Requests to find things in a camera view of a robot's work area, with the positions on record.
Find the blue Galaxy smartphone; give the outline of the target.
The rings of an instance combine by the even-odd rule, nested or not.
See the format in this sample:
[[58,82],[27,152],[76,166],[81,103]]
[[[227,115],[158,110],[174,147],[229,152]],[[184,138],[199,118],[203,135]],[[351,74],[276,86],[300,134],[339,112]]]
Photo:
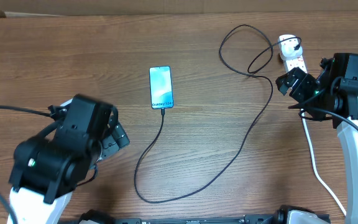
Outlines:
[[173,108],[172,71],[169,66],[149,68],[151,107],[154,110]]

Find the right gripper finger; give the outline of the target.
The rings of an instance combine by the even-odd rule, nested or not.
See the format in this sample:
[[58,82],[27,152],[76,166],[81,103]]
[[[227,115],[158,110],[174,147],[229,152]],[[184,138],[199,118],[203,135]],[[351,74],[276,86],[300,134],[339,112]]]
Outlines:
[[288,72],[286,85],[291,89],[295,89],[306,77],[306,73],[300,68],[295,67]]
[[293,78],[291,75],[282,75],[275,81],[279,92],[282,95],[286,95],[289,88],[293,85]]

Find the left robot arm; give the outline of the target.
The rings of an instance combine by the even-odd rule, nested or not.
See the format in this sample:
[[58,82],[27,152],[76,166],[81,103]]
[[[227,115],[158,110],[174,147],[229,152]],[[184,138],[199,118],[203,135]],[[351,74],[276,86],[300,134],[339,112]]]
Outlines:
[[54,122],[14,151],[8,223],[58,223],[88,171],[129,144],[110,103],[77,94],[49,110]]

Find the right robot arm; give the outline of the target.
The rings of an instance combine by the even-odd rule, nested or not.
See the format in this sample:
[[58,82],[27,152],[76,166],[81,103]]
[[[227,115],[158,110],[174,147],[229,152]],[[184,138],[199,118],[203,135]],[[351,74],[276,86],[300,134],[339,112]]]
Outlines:
[[282,94],[313,121],[331,120],[340,140],[346,172],[346,223],[358,223],[358,54],[323,58],[318,78],[293,68],[276,80]]

